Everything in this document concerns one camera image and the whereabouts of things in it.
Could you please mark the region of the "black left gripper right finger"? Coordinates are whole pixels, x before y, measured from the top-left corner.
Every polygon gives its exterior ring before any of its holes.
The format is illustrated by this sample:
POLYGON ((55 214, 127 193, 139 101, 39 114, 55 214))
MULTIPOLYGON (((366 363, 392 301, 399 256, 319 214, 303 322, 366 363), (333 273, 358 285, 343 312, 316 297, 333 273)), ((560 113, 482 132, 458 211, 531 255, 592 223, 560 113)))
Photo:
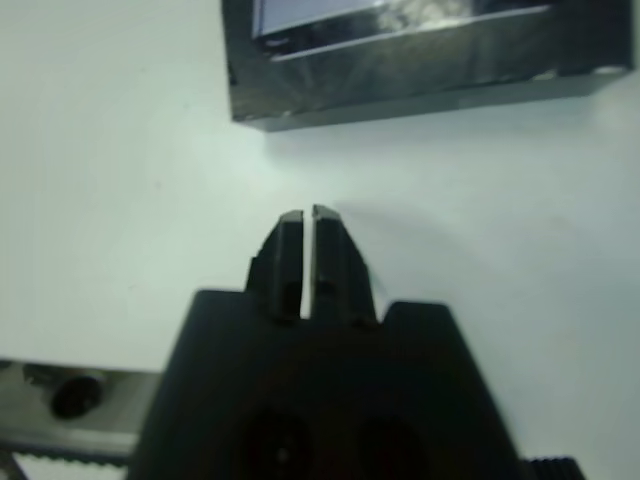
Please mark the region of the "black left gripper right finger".
POLYGON ((314 205, 311 318, 327 324, 373 324, 369 270, 339 213, 314 205))

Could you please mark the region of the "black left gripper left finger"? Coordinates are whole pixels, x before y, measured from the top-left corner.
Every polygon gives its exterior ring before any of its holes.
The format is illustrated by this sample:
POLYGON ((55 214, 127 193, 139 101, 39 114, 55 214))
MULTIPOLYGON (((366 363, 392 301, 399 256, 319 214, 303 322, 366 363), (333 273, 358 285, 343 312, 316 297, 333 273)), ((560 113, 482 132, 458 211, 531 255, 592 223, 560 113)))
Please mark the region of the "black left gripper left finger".
POLYGON ((298 320, 304 273, 304 212, 282 214, 251 259, 247 291, 273 320, 298 320))

